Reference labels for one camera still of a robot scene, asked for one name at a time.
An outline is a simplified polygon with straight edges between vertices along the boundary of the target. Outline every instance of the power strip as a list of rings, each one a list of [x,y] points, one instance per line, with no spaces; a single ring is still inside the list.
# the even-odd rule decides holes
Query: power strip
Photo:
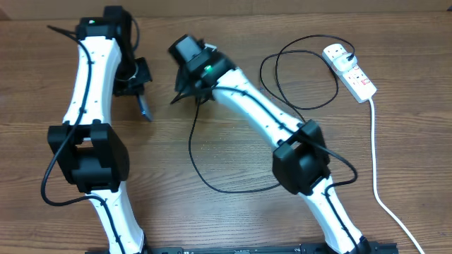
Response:
[[[337,43],[326,47],[322,56],[359,103],[374,95],[375,85],[357,65],[356,56],[348,59],[351,53],[347,53],[343,45]]]

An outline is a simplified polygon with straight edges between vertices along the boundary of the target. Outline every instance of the beige wall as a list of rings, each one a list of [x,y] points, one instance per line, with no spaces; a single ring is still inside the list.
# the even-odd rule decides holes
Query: beige wall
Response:
[[[122,5],[137,17],[161,17],[445,11],[451,4],[452,0],[0,0],[0,19],[101,16],[106,5]]]

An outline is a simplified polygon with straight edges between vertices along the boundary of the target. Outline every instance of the white power strip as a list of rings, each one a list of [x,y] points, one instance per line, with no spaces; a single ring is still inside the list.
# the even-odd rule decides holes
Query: white power strip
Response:
[[[374,101],[372,100],[372,95],[376,92],[375,85],[357,65],[358,60],[356,56],[353,56],[353,58],[349,60],[351,53],[347,53],[341,44],[333,44],[326,47],[323,50],[322,56],[359,103],[367,100],[369,101],[371,107],[372,174],[376,201],[399,224],[410,240],[414,243],[419,253],[424,254],[424,251],[422,250],[420,244],[416,241],[415,237],[399,220],[399,218],[397,218],[397,216],[383,204],[379,197],[376,174],[375,106]]]
[[[351,53],[347,53],[344,46],[338,43],[326,47],[322,53],[323,58],[333,68],[353,97],[362,103],[374,95],[376,87],[357,65],[356,56],[351,61],[348,60],[350,55]]]

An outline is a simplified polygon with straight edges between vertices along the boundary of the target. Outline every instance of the wooden table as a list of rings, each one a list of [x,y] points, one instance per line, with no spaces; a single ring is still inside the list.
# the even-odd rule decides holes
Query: wooden table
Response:
[[[129,197],[151,246],[185,248],[283,246],[322,242],[308,207],[283,188],[225,195],[207,188],[189,160],[192,99],[169,105],[177,66],[167,48],[184,33],[218,45],[254,85],[268,54],[311,34],[352,42],[360,66],[379,91],[377,152],[382,200],[416,236],[426,253],[452,253],[452,16],[450,13],[309,14],[139,19],[137,56],[147,58],[154,81],[146,88],[155,120],[145,122],[134,98],[114,98],[112,123],[131,157]],[[50,207],[40,183],[52,153],[47,128],[60,124],[71,99],[76,45],[45,25],[72,28],[77,20],[0,23],[0,253],[83,253],[106,248],[89,202]],[[293,49],[316,52],[334,40],[312,39]],[[264,68],[272,89],[273,63]],[[334,82],[314,56],[284,56],[282,86],[308,107],[326,101]],[[340,84],[328,106],[305,111],[321,124],[332,150],[359,170],[358,181],[337,188],[348,214],[370,241],[415,249],[378,206],[371,186],[369,105],[358,104]],[[202,106],[193,140],[199,169],[214,186],[243,190],[275,183],[271,152],[247,122],[209,102]],[[335,160],[336,181],[351,177]],[[80,195],[56,167],[47,188],[53,200]]]

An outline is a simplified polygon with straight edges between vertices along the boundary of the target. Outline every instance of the black mounting base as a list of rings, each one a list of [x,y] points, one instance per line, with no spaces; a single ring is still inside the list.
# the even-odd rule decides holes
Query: black mounting base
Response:
[[[398,254],[397,244],[369,242],[368,254]],[[326,243],[304,243],[299,246],[284,247],[243,247],[243,248],[151,248],[152,254],[335,254]]]

